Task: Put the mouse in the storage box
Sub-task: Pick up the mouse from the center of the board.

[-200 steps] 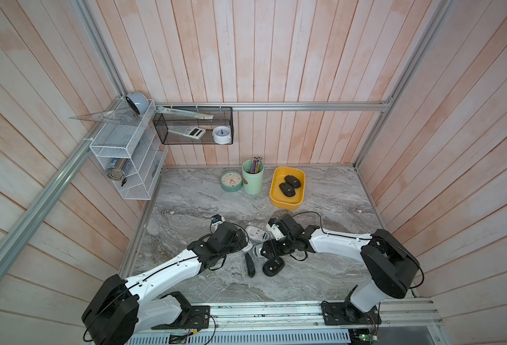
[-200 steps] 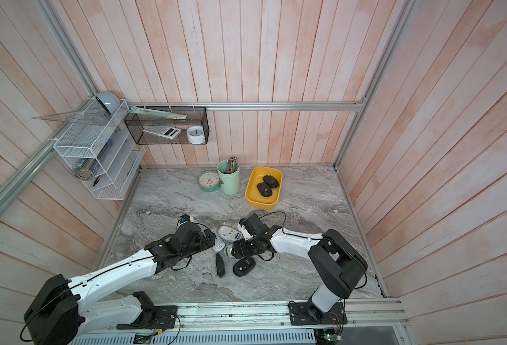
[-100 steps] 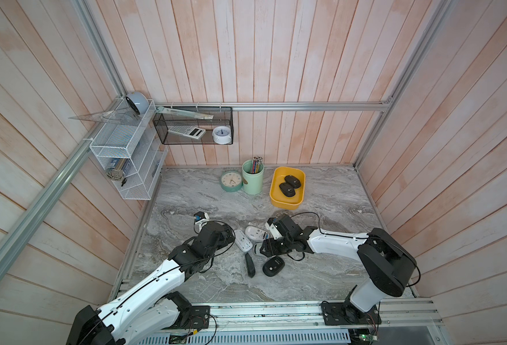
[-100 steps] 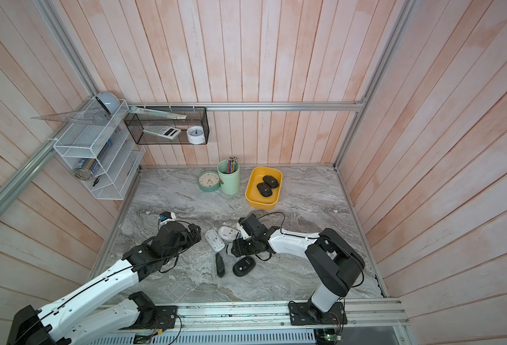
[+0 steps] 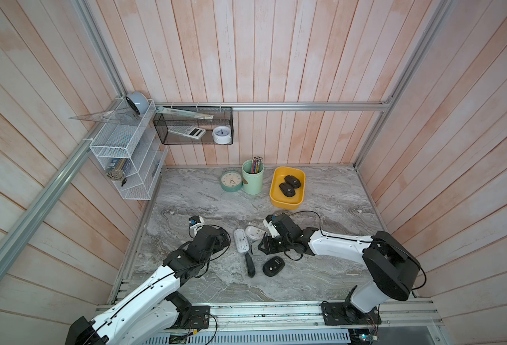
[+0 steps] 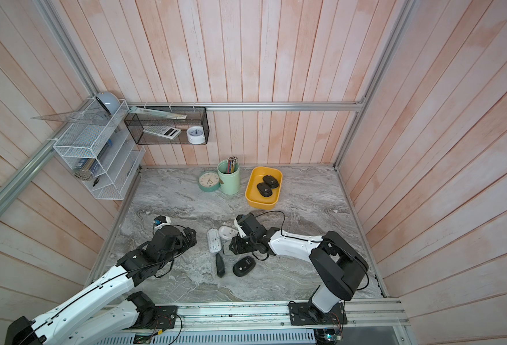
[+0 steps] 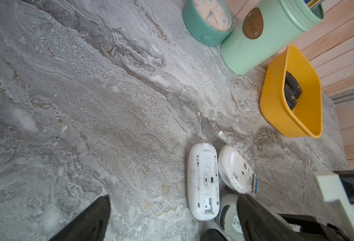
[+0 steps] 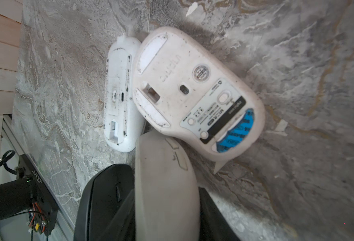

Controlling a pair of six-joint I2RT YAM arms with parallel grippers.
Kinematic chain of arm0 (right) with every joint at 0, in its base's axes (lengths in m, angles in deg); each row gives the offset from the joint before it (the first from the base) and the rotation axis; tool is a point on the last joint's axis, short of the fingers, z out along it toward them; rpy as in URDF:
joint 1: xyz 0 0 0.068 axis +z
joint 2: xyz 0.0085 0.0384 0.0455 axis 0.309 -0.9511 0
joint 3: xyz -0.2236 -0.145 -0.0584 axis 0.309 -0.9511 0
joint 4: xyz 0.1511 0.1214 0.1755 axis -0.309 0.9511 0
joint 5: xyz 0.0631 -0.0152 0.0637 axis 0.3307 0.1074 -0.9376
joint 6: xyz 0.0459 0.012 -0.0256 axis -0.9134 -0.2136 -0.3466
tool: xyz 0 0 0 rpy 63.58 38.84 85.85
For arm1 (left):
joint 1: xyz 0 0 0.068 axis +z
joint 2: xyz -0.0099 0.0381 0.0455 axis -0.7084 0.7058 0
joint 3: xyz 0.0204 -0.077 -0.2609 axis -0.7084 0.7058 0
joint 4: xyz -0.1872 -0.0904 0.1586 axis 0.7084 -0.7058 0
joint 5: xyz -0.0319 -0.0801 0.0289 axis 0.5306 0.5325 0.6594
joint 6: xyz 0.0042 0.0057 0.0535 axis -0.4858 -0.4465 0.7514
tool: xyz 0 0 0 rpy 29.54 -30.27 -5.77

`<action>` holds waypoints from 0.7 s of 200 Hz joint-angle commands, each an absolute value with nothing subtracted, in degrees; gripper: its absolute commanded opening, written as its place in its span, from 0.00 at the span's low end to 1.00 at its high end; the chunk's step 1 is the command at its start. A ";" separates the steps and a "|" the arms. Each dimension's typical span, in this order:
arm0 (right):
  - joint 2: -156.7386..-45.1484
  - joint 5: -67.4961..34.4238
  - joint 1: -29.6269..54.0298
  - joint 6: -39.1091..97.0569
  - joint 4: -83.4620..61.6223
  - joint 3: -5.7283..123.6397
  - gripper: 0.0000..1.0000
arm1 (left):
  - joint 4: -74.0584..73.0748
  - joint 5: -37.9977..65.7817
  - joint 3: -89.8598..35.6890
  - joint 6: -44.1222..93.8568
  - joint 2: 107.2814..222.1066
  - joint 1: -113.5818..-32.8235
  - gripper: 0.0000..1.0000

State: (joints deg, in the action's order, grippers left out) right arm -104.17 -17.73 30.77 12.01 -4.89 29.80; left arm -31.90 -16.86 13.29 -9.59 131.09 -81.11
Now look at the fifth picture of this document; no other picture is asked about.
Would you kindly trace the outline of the black mouse top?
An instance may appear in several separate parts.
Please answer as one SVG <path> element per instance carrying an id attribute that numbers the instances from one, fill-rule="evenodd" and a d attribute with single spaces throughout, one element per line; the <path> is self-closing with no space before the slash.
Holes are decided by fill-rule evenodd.
<path id="1" fill-rule="evenodd" d="M 279 189 L 282 194 L 287 198 L 292 198 L 296 195 L 295 188 L 288 183 L 279 184 Z"/>

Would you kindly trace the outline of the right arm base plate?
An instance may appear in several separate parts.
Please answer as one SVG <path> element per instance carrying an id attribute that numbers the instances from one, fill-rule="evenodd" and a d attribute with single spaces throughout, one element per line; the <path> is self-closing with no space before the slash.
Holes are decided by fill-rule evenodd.
<path id="1" fill-rule="evenodd" d="M 378 326 L 381 324 L 381 317 L 377 308 L 373 308 L 369 313 L 364 313 L 348 301 L 340 303 L 323 301 L 320 307 L 326 326 Z"/>

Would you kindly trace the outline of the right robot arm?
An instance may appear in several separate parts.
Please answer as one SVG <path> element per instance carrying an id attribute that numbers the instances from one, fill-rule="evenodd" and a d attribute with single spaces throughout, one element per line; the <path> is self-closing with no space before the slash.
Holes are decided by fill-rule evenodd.
<path id="1" fill-rule="evenodd" d="M 348 236 L 308 227 L 301 229 L 287 214 L 268 215 L 269 234 L 258 250 L 265 254 L 295 251 L 300 255 L 337 257 L 363 264 L 371 281 L 353 288 L 341 308 L 344 319 L 357 322 L 389 299 L 406 301 L 422 267 L 395 238 L 377 231 L 373 236 Z"/>

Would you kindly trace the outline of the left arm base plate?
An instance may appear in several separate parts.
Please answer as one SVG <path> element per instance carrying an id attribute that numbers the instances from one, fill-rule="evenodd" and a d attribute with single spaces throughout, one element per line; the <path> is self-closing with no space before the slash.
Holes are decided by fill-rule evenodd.
<path id="1" fill-rule="evenodd" d="M 207 329 L 209 319 L 210 306 L 190 306 L 178 313 L 177 320 L 170 329 Z"/>

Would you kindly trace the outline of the yellow storage box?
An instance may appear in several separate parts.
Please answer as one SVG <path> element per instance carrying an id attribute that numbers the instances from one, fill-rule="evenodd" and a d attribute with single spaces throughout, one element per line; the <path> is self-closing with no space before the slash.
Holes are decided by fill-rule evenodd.
<path id="1" fill-rule="evenodd" d="M 302 183 L 300 188 L 295 189 L 296 195 L 292 198 L 285 197 L 279 189 L 279 184 L 285 183 L 286 175 L 293 175 L 296 178 L 299 178 Z M 296 210 L 304 201 L 305 186 L 306 175 L 302 170 L 297 168 L 278 167 L 273 174 L 272 185 L 269 193 L 273 206 L 286 210 Z"/>

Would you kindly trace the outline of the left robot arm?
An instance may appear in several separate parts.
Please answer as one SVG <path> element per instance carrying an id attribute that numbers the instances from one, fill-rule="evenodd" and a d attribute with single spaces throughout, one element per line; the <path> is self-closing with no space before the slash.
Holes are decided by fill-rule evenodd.
<path id="1" fill-rule="evenodd" d="M 163 329 L 205 328 L 208 313 L 194 311 L 178 290 L 230 244 L 231 236 L 224 228 L 201 226 L 192 240 L 169 253 L 150 278 L 127 297 L 91 320 L 83 316 L 76 320 L 65 343 L 139 344 Z"/>

